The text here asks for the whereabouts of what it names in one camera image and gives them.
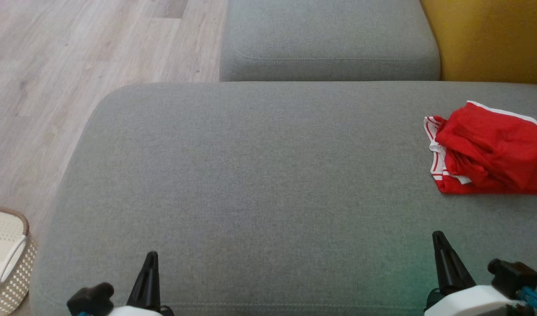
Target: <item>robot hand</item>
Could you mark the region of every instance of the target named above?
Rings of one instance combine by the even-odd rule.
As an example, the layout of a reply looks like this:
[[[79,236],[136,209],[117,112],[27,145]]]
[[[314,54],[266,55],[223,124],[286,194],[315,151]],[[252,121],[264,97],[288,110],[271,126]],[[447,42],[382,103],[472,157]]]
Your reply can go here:
[[[67,301],[67,307],[72,316],[174,316],[168,306],[161,306],[157,252],[146,256],[126,306],[114,308],[110,301],[113,294],[108,283],[82,288]]]
[[[432,234],[439,287],[426,302],[425,316],[534,316],[537,272],[521,263],[492,260],[491,285],[477,285],[443,232]]]

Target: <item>yellow cushion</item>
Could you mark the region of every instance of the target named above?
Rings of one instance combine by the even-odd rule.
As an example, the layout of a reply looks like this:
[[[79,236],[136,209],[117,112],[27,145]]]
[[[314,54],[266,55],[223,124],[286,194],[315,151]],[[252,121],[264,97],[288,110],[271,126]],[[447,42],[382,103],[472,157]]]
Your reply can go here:
[[[537,83],[537,0],[421,0],[442,80]]]

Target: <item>folded clothing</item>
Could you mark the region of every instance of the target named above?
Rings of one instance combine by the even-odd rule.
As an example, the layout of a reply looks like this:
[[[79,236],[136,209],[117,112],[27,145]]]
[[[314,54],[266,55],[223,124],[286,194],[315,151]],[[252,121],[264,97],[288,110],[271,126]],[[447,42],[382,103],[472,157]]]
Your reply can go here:
[[[446,194],[537,194],[537,120],[474,101],[425,118],[431,174]]]

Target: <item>sofa seat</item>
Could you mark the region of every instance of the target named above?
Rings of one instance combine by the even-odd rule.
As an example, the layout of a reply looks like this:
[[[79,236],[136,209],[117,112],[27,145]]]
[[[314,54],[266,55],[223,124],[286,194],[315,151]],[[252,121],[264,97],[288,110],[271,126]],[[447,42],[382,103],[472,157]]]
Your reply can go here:
[[[439,80],[419,0],[230,0],[222,81]]]
[[[79,288],[126,303],[159,253],[178,316],[422,314],[442,230],[478,284],[537,270],[537,196],[441,194],[427,115],[475,100],[537,119],[537,86],[462,82],[147,84],[94,110],[31,282],[35,316]]]

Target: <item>white basket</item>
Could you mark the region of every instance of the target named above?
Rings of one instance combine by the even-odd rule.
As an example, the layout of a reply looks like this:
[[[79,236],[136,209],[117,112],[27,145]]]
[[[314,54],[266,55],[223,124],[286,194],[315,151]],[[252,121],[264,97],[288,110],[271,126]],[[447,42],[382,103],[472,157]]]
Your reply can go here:
[[[28,293],[36,249],[28,220],[19,212],[0,208],[0,316],[16,310]]]

